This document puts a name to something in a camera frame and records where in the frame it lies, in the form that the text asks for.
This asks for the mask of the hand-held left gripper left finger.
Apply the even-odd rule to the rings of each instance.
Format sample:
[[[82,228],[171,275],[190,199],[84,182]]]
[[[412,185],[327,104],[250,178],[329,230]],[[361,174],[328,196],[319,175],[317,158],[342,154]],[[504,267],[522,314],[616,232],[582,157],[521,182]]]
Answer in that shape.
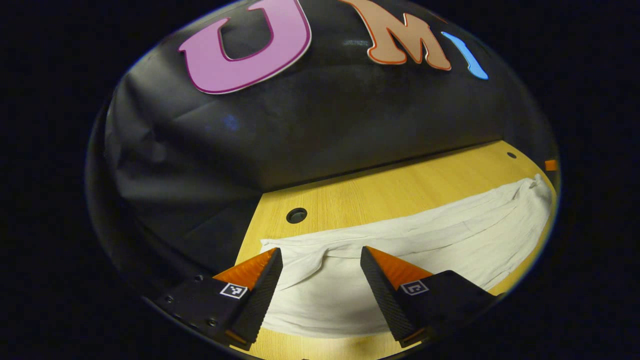
[[[215,276],[195,275],[156,303],[199,335],[248,351],[258,339],[282,269],[282,252],[275,247]]]

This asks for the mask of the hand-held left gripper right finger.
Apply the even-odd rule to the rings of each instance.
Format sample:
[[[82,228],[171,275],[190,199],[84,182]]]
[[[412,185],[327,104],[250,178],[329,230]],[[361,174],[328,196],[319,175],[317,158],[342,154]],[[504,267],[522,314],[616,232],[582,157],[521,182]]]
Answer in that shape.
[[[361,249],[359,265],[393,339],[403,348],[454,333],[501,298],[455,271],[434,274],[371,246]]]

